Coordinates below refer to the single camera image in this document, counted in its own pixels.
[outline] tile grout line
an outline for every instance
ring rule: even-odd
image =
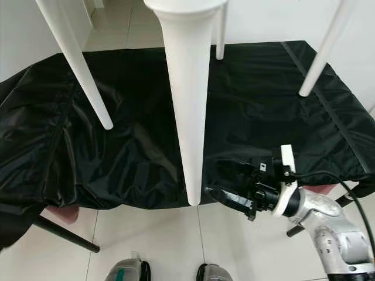
[[[94,232],[93,232],[93,237],[91,239],[91,243],[94,243],[94,237],[95,237],[95,232],[96,232],[96,225],[98,223],[98,214],[99,214],[99,210],[96,211],[96,217],[95,217],[95,226],[94,226]],[[85,281],[87,281],[87,277],[88,277],[88,269],[90,267],[90,262],[91,262],[91,255],[92,255],[92,251],[90,251],[90,256],[88,257],[88,264],[87,264],[87,270],[86,270],[86,278],[85,278]]]
[[[129,39],[130,26],[131,26],[131,18],[132,18],[132,15],[133,15],[133,11],[134,11],[134,0],[132,1],[132,4],[131,4],[131,12],[130,12],[130,17],[129,17],[127,39],[126,39],[126,41],[125,41],[125,48],[128,47],[128,39]]]
[[[200,243],[201,243],[201,245],[202,245],[203,263],[206,263],[206,257],[205,257],[205,255],[204,255],[204,247],[203,247],[202,228],[201,228],[201,226],[200,226],[199,206],[197,206],[197,212],[198,212],[198,223],[199,223]]]
[[[318,281],[318,280],[328,280],[328,278],[315,278],[315,279],[307,279],[307,280],[303,280],[303,281]]]

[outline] white wall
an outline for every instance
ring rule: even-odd
[[[354,0],[329,63],[370,109],[375,104],[375,0]],[[230,0],[229,43],[306,40],[318,49],[338,0]]]
[[[83,1],[63,3],[83,47],[91,29]],[[35,0],[0,0],[0,81],[58,52],[60,48]]]

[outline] white bracket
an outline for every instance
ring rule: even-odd
[[[295,173],[295,163],[292,145],[282,145],[281,146],[281,159],[283,166],[289,166],[291,172]],[[298,188],[297,181],[293,181],[291,184],[287,185],[286,183],[281,183],[281,193],[279,201],[277,202],[276,207],[272,211],[272,215],[276,217],[282,216],[282,214],[287,209],[289,199],[292,197],[294,191]]]

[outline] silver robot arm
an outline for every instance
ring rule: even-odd
[[[368,242],[328,197],[299,189],[300,204],[289,218],[310,234],[329,280],[375,280]]]

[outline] gray shoe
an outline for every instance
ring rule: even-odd
[[[138,253],[132,252],[131,259],[116,263],[105,281],[151,281],[150,265],[141,261]]]

